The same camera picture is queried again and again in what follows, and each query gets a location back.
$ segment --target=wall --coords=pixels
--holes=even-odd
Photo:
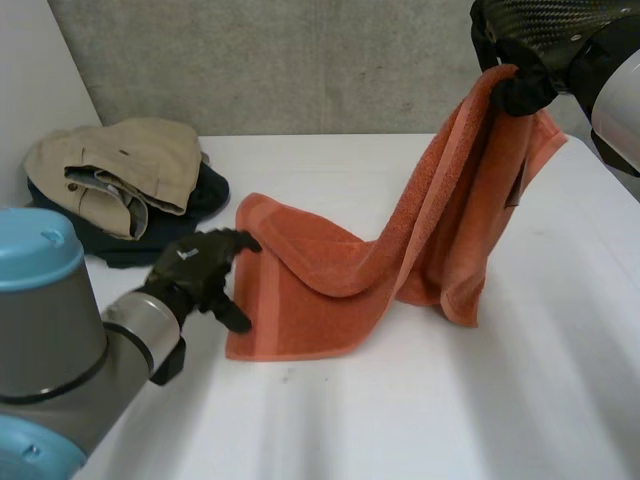
[[[47,132],[99,124],[46,0],[0,0],[0,207],[30,200],[22,170]]]
[[[479,75],[470,0],[50,0],[106,123],[203,135],[434,132]],[[577,105],[563,127],[586,137]]]

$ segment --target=gray concrete wall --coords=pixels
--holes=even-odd
[[[49,0],[105,123],[435,132],[479,74],[471,0]],[[577,105],[554,105],[584,137]]]

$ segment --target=white tabletop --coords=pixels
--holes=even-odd
[[[375,239],[431,138],[203,138],[232,200],[202,228],[261,192]],[[101,308],[146,273],[88,265]],[[478,329],[396,303],[350,355],[243,363],[194,315],[183,373],[77,478],[640,478],[639,285],[640,205],[570,139],[490,257]]]

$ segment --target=robotic arm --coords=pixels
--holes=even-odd
[[[0,211],[0,479],[67,480],[147,380],[181,370],[181,330],[195,309],[251,329],[224,293],[247,232],[171,244],[144,285],[100,315],[70,222],[38,209]]]
[[[640,176],[640,0],[475,0],[471,18],[481,68],[518,67],[495,105],[528,115],[572,94],[602,160]]]

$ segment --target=towel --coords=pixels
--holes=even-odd
[[[262,244],[236,264],[235,302],[252,319],[230,334],[236,360],[317,359],[360,345],[394,299],[438,306],[477,326],[487,259],[525,188],[566,137],[540,111],[510,117],[491,89],[515,67],[487,70],[419,160],[375,241],[260,194],[236,215]]]

